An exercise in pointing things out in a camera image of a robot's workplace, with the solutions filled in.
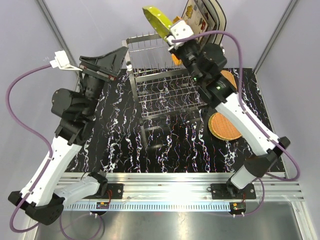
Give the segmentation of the orange ceramic plate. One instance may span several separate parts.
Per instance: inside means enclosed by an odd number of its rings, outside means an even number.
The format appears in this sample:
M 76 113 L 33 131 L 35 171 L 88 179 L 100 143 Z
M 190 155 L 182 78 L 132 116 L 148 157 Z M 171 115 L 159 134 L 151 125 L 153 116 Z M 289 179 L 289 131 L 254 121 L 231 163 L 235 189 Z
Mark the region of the orange ceramic plate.
M 186 23 L 184 22 L 184 20 L 181 17 L 176 16 L 173 19 L 169 28 L 170 28 L 170 33 L 173 36 L 173 38 L 182 39 L 184 36 L 184 32 L 186 31 Z M 175 66 L 180 66 L 183 64 L 183 62 L 180 59 L 178 59 L 178 57 L 175 54 L 172 53 L 171 57 L 172 57 L 172 61 Z

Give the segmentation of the cream floral square plate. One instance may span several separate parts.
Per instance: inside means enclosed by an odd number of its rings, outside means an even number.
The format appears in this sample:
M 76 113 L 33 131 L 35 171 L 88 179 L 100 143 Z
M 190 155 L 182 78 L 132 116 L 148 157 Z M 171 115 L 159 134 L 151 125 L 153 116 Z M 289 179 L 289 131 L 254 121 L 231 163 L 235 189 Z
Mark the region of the cream floral square plate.
M 211 31 L 216 26 L 203 0 L 188 0 L 181 18 L 191 27 L 195 35 Z

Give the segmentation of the green ceramic plate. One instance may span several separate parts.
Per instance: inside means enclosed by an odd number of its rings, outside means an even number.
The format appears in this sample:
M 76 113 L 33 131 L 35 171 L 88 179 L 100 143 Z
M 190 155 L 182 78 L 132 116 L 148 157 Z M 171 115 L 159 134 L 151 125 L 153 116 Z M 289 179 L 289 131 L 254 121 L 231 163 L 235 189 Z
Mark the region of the green ceramic plate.
M 163 40 L 166 40 L 171 34 L 172 21 L 160 9 L 153 5 L 142 7 L 142 11 L 152 28 Z

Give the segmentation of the orange rounded-square wicker plate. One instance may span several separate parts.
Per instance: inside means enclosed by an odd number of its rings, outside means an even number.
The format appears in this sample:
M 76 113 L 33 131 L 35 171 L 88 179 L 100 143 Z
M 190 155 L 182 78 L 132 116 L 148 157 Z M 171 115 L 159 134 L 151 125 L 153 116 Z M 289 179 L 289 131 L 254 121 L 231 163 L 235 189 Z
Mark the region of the orange rounded-square wicker plate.
M 227 70 L 222 70 L 221 74 L 233 85 L 233 87 L 237 91 L 238 87 L 237 87 L 237 83 L 236 83 L 234 75 Z

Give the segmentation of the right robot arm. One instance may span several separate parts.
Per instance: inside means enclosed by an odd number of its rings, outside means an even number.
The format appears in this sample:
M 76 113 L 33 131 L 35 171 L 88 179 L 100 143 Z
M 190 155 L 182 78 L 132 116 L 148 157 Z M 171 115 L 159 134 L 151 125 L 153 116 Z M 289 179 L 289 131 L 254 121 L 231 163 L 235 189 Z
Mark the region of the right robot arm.
M 219 45 L 208 43 L 200 47 L 193 39 L 173 43 L 168 50 L 182 61 L 198 86 L 200 98 L 235 126 L 254 153 L 226 182 L 228 196 L 237 199 L 243 195 L 248 184 L 269 171 L 290 145 L 290 140 L 270 131 L 222 75 L 227 59 Z

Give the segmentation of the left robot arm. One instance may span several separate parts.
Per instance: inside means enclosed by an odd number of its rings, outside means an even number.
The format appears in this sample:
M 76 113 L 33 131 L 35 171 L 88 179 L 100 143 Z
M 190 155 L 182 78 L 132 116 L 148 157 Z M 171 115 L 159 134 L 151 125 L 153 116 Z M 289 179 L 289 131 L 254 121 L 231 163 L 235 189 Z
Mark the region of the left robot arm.
M 95 125 L 95 111 L 106 84 L 120 74 L 128 48 L 122 46 L 101 56 L 79 58 L 73 66 L 65 51 L 55 52 L 50 68 L 78 71 L 80 90 L 60 88 L 53 93 L 51 112 L 60 118 L 48 153 L 27 185 L 10 193 L 8 200 L 34 221 L 51 225 L 69 205 L 94 196 L 107 195 L 108 181 L 102 172 L 91 172 L 82 180 L 57 188 L 71 160 L 90 138 Z

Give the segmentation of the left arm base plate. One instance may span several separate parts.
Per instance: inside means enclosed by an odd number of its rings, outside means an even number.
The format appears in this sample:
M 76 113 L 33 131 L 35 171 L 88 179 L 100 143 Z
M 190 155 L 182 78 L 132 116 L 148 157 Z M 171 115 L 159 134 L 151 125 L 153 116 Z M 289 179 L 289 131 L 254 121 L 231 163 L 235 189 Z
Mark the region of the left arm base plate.
M 102 187 L 101 199 L 121 200 L 123 198 L 124 184 L 122 183 L 107 183 Z

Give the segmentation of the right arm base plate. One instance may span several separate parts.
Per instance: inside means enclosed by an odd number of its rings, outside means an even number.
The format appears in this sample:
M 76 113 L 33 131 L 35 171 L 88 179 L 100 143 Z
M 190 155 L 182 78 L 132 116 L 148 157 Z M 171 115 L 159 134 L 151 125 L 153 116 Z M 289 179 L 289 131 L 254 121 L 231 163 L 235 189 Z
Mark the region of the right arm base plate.
M 206 188 L 213 200 L 255 200 L 257 198 L 254 185 L 249 183 L 244 189 L 231 194 L 226 183 L 212 183 Z

